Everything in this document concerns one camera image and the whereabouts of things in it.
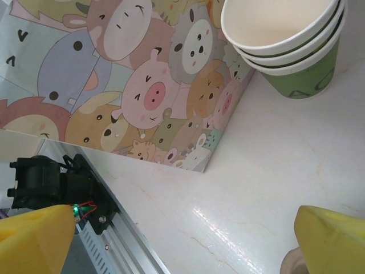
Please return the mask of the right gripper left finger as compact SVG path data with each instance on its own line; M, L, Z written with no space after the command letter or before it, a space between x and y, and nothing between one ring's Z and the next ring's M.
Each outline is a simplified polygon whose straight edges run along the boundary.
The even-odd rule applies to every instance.
M75 232L69 205L1 220L1 273L61 273Z

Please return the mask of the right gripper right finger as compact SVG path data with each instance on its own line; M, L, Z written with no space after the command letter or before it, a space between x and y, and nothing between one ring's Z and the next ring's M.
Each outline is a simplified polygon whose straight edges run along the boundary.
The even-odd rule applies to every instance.
M364 273L364 219L302 205L294 232L309 273Z

